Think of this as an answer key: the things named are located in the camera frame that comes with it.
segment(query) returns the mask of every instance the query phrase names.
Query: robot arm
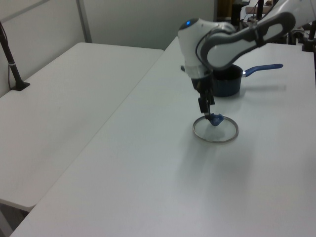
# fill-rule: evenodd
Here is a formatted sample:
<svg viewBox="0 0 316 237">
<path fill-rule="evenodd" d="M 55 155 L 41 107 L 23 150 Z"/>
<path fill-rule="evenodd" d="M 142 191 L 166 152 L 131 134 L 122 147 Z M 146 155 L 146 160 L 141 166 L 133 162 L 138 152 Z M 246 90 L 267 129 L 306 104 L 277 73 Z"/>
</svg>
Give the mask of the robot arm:
<svg viewBox="0 0 316 237">
<path fill-rule="evenodd" d="M 316 0 L 279 0 L 257 24 L 240 32 L 226 22 L 192 19 L 178 32 L 185 58 L 183 70 L 200 93 L 199 105 L 212 122 L 209 106 L 214 104 L 212 71 L 228 68 L 240 56 L 282 37 L 292 29 L 316 19 Z"/>
</svg>

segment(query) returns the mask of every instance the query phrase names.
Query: wall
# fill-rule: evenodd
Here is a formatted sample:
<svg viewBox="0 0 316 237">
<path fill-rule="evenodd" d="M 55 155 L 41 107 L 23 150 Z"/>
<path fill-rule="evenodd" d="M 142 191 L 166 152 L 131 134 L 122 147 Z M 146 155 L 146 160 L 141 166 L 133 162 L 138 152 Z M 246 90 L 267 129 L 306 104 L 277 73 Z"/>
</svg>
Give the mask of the wall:
<svg viewBox="0 0 316 237">
<path fill-rule="evenodd" d="M 23 14 L 11 19 L 9 17 L 9 20 L 2 21 L 2 24 L 22 80 L 76 43 L 84 42 L 76 0 L 44 1 Z M 0 97 L 9 91 L 7 67 L 6 57 L 0 47 Z"/>
<path fill-rule="evenodd" d="M 216 0 L 81 0 L 93 43 L 165 50 L 183 22 L 214 20 Z"/>
</svg>

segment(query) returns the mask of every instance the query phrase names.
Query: blue handle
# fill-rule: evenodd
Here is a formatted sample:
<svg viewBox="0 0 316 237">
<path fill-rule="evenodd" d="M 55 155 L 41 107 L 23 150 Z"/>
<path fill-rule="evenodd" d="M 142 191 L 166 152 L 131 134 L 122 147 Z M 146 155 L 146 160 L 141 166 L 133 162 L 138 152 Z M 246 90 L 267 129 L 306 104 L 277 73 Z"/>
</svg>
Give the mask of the blue handle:
<svg viewBox="0 0 316 237">
<path fill-rule="evenodd" d="M 256 71 L 278 69 L 278 68 L 282 68 L 282 67 L 283 67 L 283 64 L 270 64 L 270 65 L 256 66 L 256 67 L 249 68 L 248 70 L 246 70 L 245 75 L 246 75 L 246 77 L 248 77 Z"/>
</svg>

